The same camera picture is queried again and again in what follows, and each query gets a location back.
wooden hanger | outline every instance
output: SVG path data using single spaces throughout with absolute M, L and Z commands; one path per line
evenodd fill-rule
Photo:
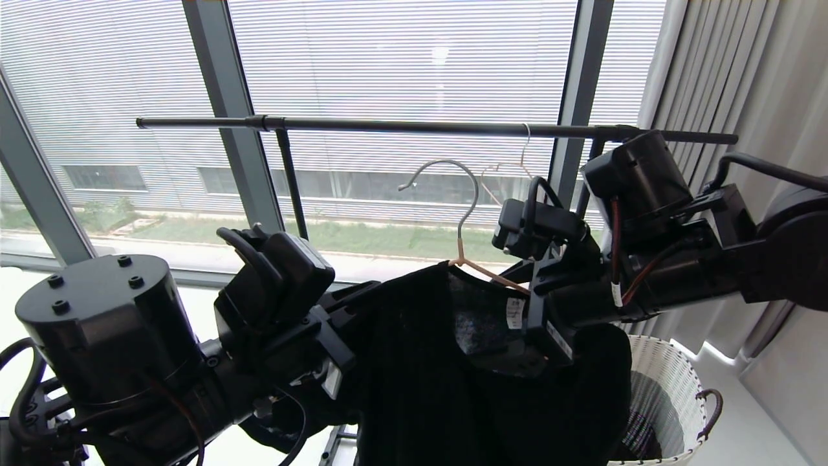
M 442 159 L 439 159 L 439 160 L 432 160 L 428 163 L 423 164 L 420 168 L 418 168 L 417 171 L 414 172 L 414 175 L 412 176 L 412 179 L 409 180 L 408 183 L 398 186 L 397 190 L 402 191 L 403 189 L 406 189 L 406 188 L 410 187 L 412 184 L 414 184 L 414 181 L 416 180 L 416 178 L 418 176 L 420 176 L 420 173 L 423 170 L 425 170 L 426 168 L 428 168 L 431 165 L 434 165 L 436 163 L 450 163 L 452 165 L 455 165 L 457 167 L 462 168 L 463 171 L 466 172 L 467 175 L 469 175 L 469 178 L 471 178 L 471 181 L 474 184 L 474 200 L 471 202 L 471 206 L 469 207 L 469 210 L 466 211 L 466 213 L 460 219 L 460 223 L 457 224 L 457 258 L 453 259 L 453 260 L 450 260 L 449 265 L 456 265 L 458 267 L 460 267 L 462 265 L 468 265 L 472 269 L 477 270 L 481 274 L 486 275 L 487 277 L 491 278 L 492 280 L 494 280 L 494 281 L 496 281 L 496 282 L 498 282 L 498 283 L 500 283 L 504 286 L 514 288 L 514 289 L 516 289 L 516 290 L 518 290 L 518 291 L 520 291 L 521 293 L 524 293 L 524 294 L 529 294 L 528 289 L 523 288 L 521 285 L 516 284 L 512 280 L 505 279 L 504 277 L 501 277 L 500 275 L 495 274 L 494 272 L 490 272 L 489 270 L 486 270 L 484 267 L 482 267 L 480 265 L 477 265 L 476 263 L 472 262 L 471 260 L 466 259 L 466 257 L 465 257 L 465 253 L 463 251 L 463 224 L 465 223 L 466 219 L 469 218 L 469 216 L 471 215 L 471 212 L 474 210 L 474 208 L 477 206 L 477 201 L 478 201 L 478 198 L 480 197 L 480 188 L 479 188 L 479 185 L 477 183 L 477 178 L 474 177 L 474 174 L 471 172 L 471 170 L 469 170 L 468 167 L 466 167 L 464 164 L 462 164 L 460 162 L 457 162 L 456 160 L 451 160 L 451 159 L 448 159 L 448 158 L 442 158 Z
M 484 168 L 483 171 L 480 173 L 480 186 L 483 187 L 483 189 L 492 197 L 492 199 L 494 199 L 494 202 L 499 206 L 502 206 L 503 203 L 494 195 L 494 193 L 489 189 L 489 187 L 486 186 L 486 182 L 483 179 L 486 176 L 486 171 L 494 170 L 495 172 L 497 172 L 497 171 L 500 170 L 501 167 L 508 165 L 508 166 L 512 166 L 512 167 L 519 167 L 521 170 L 523 170 L 524 173 L 526 173 L 526 176 L 529 177 L 530 180 L 532 179 L 532 174 L 529 172 L 529 170 L 526 168 L 526 166 L 523 165 L 523 158 L 526 156 L 526 147 L 529 145 L 529 141 L 532 140 L 532 129 L 530 129 L 529 125 L 526 124 L 526 123 L 524 123 L 523 126 L 526 127 L 527 136 L 526 136 L 526 142 L 523 143 L 523 149 L 520 151 L 520 162 L 519 163 L 515 163 L 515 162 L 496 163 L 494 165 L 489 165 L 488 167 Z

floor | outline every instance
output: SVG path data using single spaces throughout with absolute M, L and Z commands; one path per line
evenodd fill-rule
M 26 336 L 22 325 L 14 317 L 17 299 L 43 279 L 45 275 L 19 269 L 0 269 L 0 347 Z M 181 299 L 188 310 L 190 323 L 199 339 L 217 336 L 213 319 L 214 289 L 180 289 Z M 17 395 L 19 384 L 28 372 L 31 359 L 19 357 L 2 371 L 0 383 L 0 415 L 7 415 Z M 724 411 L 710 436 L 710 441 L 698 450 L 691 466 L 807 466 L 770 417 L 747 392 L 737 378 L 734 366 L 720 360 L 709 349 L 694 358 L 694 367 L 702 384 L 720 390 L 724 396 Z M 330 430 L 311 437 L 293 463 L 296 466 L 317 465 L 325 450 Z M 354 448 L 346 440 L 335 459 L 335 466 L 353 463 Z M 230 428 L 208 448 L 206 465 L 224 465 L 238 462 L 243 451 L 245 464 L 278 464 L 283 454 L 250 440 L 241 429 Z M 100 464 L 92 459 L 87 464 Z

white curtain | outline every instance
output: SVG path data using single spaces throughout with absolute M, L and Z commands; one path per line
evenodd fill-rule
M 828 174 L 821 151 L 828 147 L 825 24 L 828 2 L 820 0 L 669 3 L 639 126 L 736 133 L 734 150 Z M 727 148 L 672 143 L 671 150 L 697 192 Z M 728 182 L 739 186 L 755 221 L 786 185 L 742 167 L 731 170 Z M 761 349 L 789 309 L 785 303 L 746 304 L 737 295 L 687 306 L 628 330 L 675 338 L 695 352 L 707 341 L 736 357 L 748 339 L 749 355 Z

brown handle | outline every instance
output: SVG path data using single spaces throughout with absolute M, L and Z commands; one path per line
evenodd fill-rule
M 702 429 L 701 432 L 699 432 L 698 436 L 696 436 L 696 440 L 700 439 L 702 435 L 704 435 L 705 440 L 707 440 L 707 437 L 710 435 L 710 431 L 713 430 L 713 426 L 716 425 L 716 421 L 718 421 L 719 416 L 722 415 L 722 404 L 725 401 L 722 399 L 722 394 L 718 390 L 713 390 L 711 388 L 708 388 L 707 390 L 702 390 L 696 393 L 696 399 L 707 399 L 708 395 L 713 395 L 716 397 L 716 407 L 713 410 L 713 415 L 710 417 L 710 419 L 707 420 L 707 425 L 705 425 L 705 428 Z

white woven basket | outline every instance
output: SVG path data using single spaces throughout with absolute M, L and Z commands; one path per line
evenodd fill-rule
M 630 335 L 629 342 L 633 350 L 631 409 L 652 423 L 664 458 L 609 464 L 688 464 L 719 419 L 721 394 L 703 390 L 690 361 L 670 343 L 637 335 Z M 705 397 L 711 394 L 716 397 L 716 409 L 708 420 Z

